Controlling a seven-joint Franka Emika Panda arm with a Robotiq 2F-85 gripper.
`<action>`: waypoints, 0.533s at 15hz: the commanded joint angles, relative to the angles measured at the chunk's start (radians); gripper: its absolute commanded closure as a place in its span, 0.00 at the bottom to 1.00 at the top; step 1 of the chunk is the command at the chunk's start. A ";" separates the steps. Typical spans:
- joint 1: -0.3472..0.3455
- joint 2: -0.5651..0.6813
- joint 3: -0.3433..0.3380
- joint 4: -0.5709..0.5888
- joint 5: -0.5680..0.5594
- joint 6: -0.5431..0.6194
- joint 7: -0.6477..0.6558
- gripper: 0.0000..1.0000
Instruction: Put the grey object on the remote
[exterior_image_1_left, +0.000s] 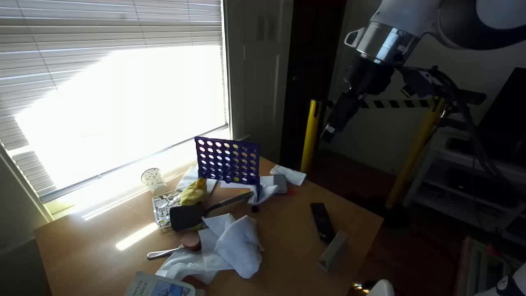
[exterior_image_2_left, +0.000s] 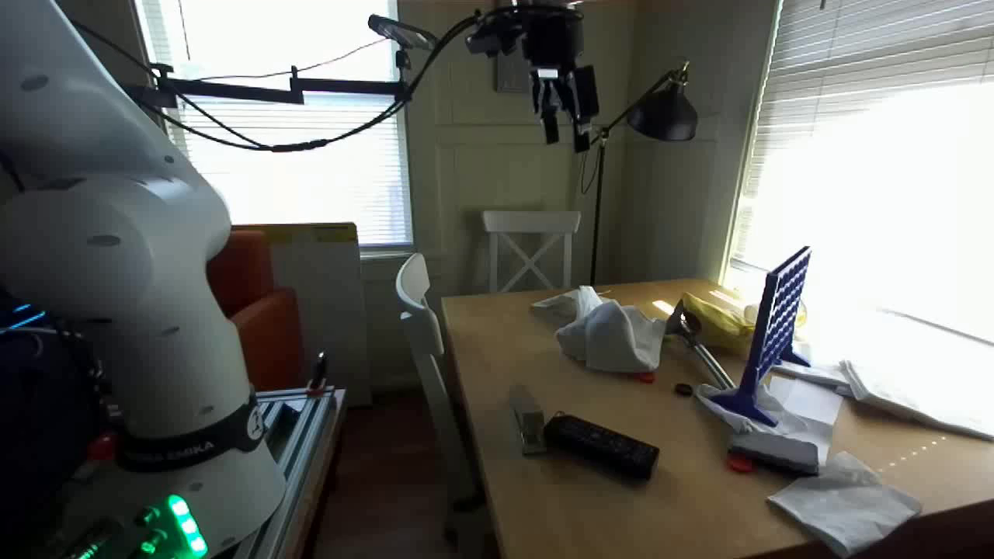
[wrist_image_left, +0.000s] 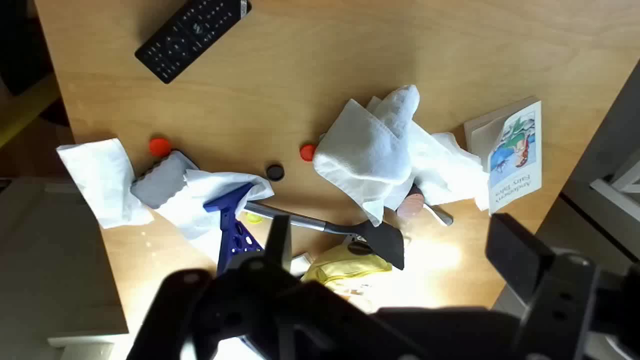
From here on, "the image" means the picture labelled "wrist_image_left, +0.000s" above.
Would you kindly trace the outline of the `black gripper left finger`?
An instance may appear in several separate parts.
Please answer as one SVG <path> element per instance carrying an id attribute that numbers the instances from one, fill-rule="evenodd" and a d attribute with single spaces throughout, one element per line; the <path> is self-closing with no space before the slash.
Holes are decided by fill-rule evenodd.
<path id="1" fill-rule="evenodd" d="M 194 329 L 195 307 L 208 286 L 209 274 L 198 268 L 165 275 L 125 360 L 181 360 L 186 345 L 195 360 L 214 360 L 215 348 L 195 336 Z"/>

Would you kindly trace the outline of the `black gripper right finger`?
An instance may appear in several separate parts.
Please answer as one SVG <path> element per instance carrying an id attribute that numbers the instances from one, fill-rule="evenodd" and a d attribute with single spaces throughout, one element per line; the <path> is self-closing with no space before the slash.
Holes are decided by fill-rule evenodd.
<path id="1" fill-rule="evenodd" d="M 516 295 L 530 302 L 554 252 L 509 214 L 492 214 L 485 258 Z"/>

